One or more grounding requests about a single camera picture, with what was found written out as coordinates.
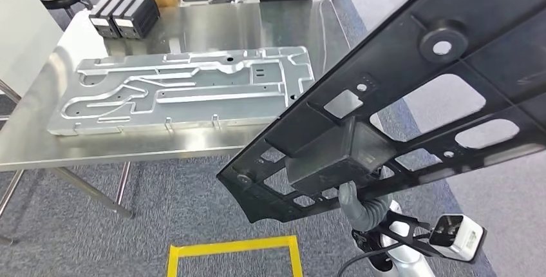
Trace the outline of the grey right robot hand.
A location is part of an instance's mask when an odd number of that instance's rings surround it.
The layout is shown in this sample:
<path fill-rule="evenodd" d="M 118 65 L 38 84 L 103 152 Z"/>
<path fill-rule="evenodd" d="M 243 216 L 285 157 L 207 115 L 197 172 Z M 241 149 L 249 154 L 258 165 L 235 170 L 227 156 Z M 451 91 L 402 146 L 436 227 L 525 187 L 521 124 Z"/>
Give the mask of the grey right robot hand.
<path fill-rule="evenodd" d="M 349 181 L 339 186 L 338 201 L 341 210 L 348 219 L 356 219 L 361 216 L 362 205 L 358 200 L 357 188 L 354 181 Z"/>

